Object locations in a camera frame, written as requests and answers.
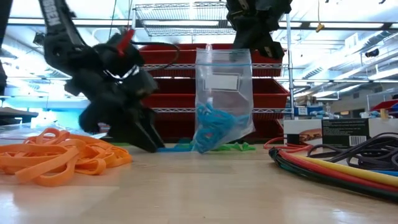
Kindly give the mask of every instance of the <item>red cable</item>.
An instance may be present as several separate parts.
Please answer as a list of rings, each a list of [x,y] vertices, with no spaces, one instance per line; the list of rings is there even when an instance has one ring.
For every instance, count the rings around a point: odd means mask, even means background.
[[[271,149],[271,148],[273,148],[273,146],[270,146],[270,144],[272,144],[276,141],[283,141],[283,140],[284,140],[283,137],[271,139],[264,144],[264,149]],[[302,143],[301,145],[287,143],[286,146],[278,146],[277,148],[285,149],[286,152],[288,152],[288,153],[295,153],[295,152],[308,151],[312,148],[312,145],[306,144],[306,143]]]
[[[289,162],[291,162],[291,163],[293,163],[295,165],[298,165],[300,167],[303,167],[303,168],[305,168],[307,170],[311,170],[311,171],[317,172],[319,174],[327,175],[329,177],[334,177],[334,178],[341,179],[341,180],[344,180],[344,181],[347,181],[347,182],[352,182],[352,183],[355,183],[355,184],[361,184],[361,185],[365,185],[365,186],[376,188],[376,189],[388,190],[388,191],[391,191],[391,192],[398,192],[398,188],[397,187],[391,187],[391,186],[388,186],[388,185],[384,185],[384,184],[380,184],[380,183],[364,180],[364,179],[361,179],[361,178],[358,178],[358,177],[354,177],[354,176],[351,176],[351,175],[348,175],[348,174],[344,174],[342,172],[338,172],[338,171],[335,171],[335,170],[332,170],[332,169],[327,169],[327,168],[324,168],[324,167],[319,166],[317,164],[313,164],[313,163],[311,163],[309,161],[305,161],[305,160],[302,160],[302,159],[300,159],[298,157],[290,155],[289,153],[287,153],[287,152],[285,152],[283,150],[279,150],[279,154],[285,160],[287,160],[287,161],[289,161]]]

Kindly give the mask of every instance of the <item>plastic bag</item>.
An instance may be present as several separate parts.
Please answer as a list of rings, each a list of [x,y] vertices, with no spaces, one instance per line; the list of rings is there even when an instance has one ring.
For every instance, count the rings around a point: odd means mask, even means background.
[[[216,149],[255,130],[248,49],[197,49],[195,106],[195,151]]]
[[[90,136],[96,139],[102,138],[103,136],[106,135],[106,133],[92,135],[80,129],[63,127],[53,122],[39,124],[35,126],[33,126],[32,123],[10,124],[10,125],[0,126],[0,145],[20,144],[28,137],[40,135],[46,128],[66,130],[71,134]]]

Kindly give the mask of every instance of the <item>cardboard box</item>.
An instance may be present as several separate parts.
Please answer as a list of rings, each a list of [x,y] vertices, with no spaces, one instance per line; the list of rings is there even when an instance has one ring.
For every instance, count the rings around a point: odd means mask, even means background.
[[[398,133],[398,119],[302,119],[285,120],[285,143],[327,144],[352,147],[381,133]]]

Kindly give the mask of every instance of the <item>barcode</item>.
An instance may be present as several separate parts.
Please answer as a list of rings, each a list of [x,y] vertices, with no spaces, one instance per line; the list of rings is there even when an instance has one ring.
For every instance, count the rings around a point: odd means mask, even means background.
[[[366,142],[366,136],[349,137],[349,146],[356,146],[357,144],[361,144],[362,142]]]

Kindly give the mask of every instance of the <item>table surface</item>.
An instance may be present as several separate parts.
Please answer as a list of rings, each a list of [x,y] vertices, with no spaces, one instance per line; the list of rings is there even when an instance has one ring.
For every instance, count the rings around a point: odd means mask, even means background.
[[[148,154],[63,187],[0,176],[1,224],[397,223],[398,205],[277,168],[267,151]]]

